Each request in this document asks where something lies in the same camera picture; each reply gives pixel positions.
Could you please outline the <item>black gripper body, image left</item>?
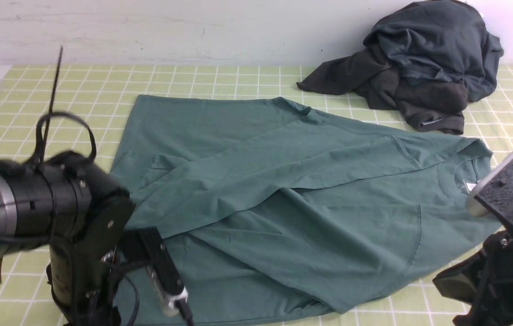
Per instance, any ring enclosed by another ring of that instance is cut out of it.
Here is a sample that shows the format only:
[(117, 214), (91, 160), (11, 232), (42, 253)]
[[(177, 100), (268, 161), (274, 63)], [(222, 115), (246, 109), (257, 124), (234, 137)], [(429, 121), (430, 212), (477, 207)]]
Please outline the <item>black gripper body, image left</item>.
[[(123, 230), (91, 226), (78, 235), (55, 237), (47, 267), (52, 298), (70, 326), (132, 326), (139, 311), (139, 291), (129, 274), (152, 273), (157, 286), (157, 228)], [(128, 320), (116, 305), (120, 284), (132, 286), (135, 303)]]

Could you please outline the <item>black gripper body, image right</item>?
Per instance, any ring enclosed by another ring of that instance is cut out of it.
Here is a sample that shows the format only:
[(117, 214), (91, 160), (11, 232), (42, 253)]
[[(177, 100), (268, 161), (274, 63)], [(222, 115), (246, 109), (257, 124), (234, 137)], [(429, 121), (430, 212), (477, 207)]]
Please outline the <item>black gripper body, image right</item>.
[(456, 326), (513, 325), (513, 237), (491, 235), (481, 250), (433, 279), (440, 295), (470, 305)]

